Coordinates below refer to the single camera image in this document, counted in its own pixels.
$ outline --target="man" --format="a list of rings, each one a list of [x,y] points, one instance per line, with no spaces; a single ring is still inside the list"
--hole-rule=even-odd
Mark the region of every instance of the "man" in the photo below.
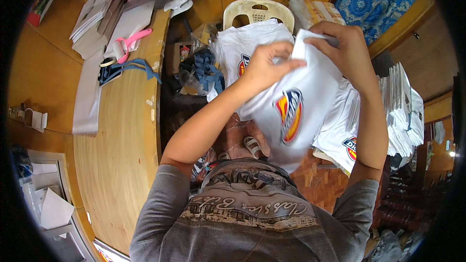
[[[253,158],[222,162],[188,203],[193,163],[212,146],[235,110],[306,65],[300,60],[274,65],[274,57],[288,58],[293,49],[291,43],[275,42],[258,47],[241,78],[168,142],[137,220],[130,246],[133,261],[363,258],[388,147],[382,97],[358,27],[322,22],[311,31],[338,39],[338,48],[318,38],[306,42],[328,56],[361,96],[358,156],[333,214],[307,202],[286,172]]]

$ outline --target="wooden desk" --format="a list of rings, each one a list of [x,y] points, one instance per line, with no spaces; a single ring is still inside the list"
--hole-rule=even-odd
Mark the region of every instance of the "wooden desk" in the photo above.
[[[154,11],[153,32],[141,40],[130,59],[162,67],[170,11]],[[128,254],[137,217],[147,199],[160,153],[158,109],[146,103],[160,98],[156,79],[125,71],[102,88],[96,137],[74,136],[76,175],[84,207],[98,239]]]

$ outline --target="folded t-shirt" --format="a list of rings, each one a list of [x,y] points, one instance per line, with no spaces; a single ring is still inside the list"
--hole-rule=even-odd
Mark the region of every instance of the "folded t-shirt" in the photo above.
[[[224,162],[188,200],[189,179],[161,165],[130,245],[132,261],[360,261],[378,182],[363,180],[334,212],[309,203],[288,174],[252,158]]]

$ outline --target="sandal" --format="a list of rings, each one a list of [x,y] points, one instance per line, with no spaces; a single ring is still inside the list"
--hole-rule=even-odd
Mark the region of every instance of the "sandal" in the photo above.
[[[253,148],[249,148],[249,146],[254,143],[257,143],[257,146],[254,146]],[[251,154],[253,154],[254,158],[259,159],[258,157],[256,157],[256,152],[262,151],[262,149],[259,146],[259,142],[254,137],[251,137],[251,136],[245,137],[243,139],[243,144],[246,147],[246,149],[248,149],[251,152]]]
[[[227,152],[222,152],[218,154],[218,160],[231,160],[231,158]]]

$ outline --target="printed graphic on shirt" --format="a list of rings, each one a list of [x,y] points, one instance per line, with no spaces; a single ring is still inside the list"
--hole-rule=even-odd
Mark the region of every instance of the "printed graphic on shirt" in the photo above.
[[[312,206],[294,196],[293,186],[282,176],[242,166],[214,173],[204,186],[207,193],[193,197],[181,218],[276,232],[318,225]]]
[[[297,135],[302,116],[302,93],[296,88],[283,91],[283,96],[275,102],[282,119],[281,138],[286,145]]]
[[[341,144],[346,147],[348,157],[356,161],[356,137],[346,138]]]
[[[238,77],[241,77],[241,75],[243,75],[244,71],[249,65],[249,60],[251,60],[251,57],[245,54],[241,54],[241,61],[238,64]]]

